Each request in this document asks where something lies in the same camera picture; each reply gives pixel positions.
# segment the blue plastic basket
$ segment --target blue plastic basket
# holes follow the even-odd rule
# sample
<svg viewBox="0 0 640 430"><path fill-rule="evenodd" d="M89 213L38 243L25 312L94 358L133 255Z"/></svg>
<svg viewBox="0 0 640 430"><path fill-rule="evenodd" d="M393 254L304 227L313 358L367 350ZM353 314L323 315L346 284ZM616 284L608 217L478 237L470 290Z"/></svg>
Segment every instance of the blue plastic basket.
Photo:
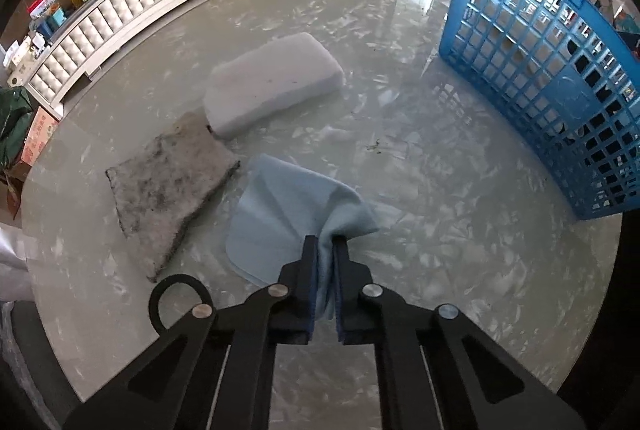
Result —
<svg viewBox="0 0 640 430"><path fill-rule="evenodd" d="M640 63L589 0L451 0L440 55L527 140L578 217L640 206Z"/></svg>

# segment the clothing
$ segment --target clothing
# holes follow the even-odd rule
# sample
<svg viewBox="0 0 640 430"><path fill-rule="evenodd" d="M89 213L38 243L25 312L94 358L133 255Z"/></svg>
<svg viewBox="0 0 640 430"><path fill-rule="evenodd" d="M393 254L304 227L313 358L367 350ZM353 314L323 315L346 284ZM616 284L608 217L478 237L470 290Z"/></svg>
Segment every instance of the clothing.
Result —
<svg viewBox="0 0 640 430"><path fill-rule="evenodd" d="M226 254L236 271L263 287L300 259L306 235L318 237L316 317L333 312L332 238L378 230L362 197L344 183L261 154L231 219Z"/></svg>

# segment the dirty gray cloth pad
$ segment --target dirty gray cloth pad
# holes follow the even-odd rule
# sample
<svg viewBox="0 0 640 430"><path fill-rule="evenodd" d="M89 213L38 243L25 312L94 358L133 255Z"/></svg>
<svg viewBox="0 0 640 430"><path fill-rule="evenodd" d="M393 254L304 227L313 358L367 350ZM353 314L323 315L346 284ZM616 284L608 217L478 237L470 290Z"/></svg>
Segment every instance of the dirty gray cloth pad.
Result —
<svg viewBox="0 0 640 430"><path fill-rule="evenodd" d="M261 118L339 89L344 73L308 33L271 40L216 67L204 96L209 125L223 139Z"/></svg>
<svg viewBox="0 0 640 430"><path fill-rule="evenodd" d="M149 280L157 280L190 219L238 166L201 110L106 171L129 253Z"/></svg>
<svg viewBox="0 0 640 430"><path fill-rule="evenodd" d="M300 259L306 235L318 237L316 317L331 315L332 237L352 239L378 229L369 206L353 189L300 166L261 154L250 163L226 239L236 271L265 286L278 281L280 268Z"/></svg>

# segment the marble table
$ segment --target marble table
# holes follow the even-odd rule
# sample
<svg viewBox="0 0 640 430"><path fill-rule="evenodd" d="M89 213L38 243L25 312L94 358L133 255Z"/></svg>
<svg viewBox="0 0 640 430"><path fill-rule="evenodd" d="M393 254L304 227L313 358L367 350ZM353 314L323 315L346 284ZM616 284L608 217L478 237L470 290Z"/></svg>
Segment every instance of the marble table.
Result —
<svg viewBox="0 0 640 430"><path fill-rule="evenodd" d="M65 118L24 188L28 266L62 367L86 399L155 338L152 285L127 252L104 170L197 108L212 69L271 38L309 32L338 60L334 96L229 143L330 175L372 204L381 230L351 254L409 302L460 306L551 388L602 303L620 216L578 222L532 152L437 57L448 0L210 0L153 34ZM201 279L219 307L255 286L230 268L230 215L246 165L191 225L167 273ZM196 298L175 287L164 320ZM372 349L319 323L276 357L271 428L380 427Z"/></svg>

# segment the white sponge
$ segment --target white sponge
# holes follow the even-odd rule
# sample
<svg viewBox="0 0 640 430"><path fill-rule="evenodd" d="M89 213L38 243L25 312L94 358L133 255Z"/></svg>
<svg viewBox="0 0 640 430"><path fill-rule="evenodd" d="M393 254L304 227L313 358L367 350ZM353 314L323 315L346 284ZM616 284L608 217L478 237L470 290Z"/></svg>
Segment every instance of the white sponge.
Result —
<svg viewBox="0 0 640 430"><path fill-rule="evenodd" d="M266 43L213 70L204 108L220 137L344 84L335 58L308 33Z"/></svg>

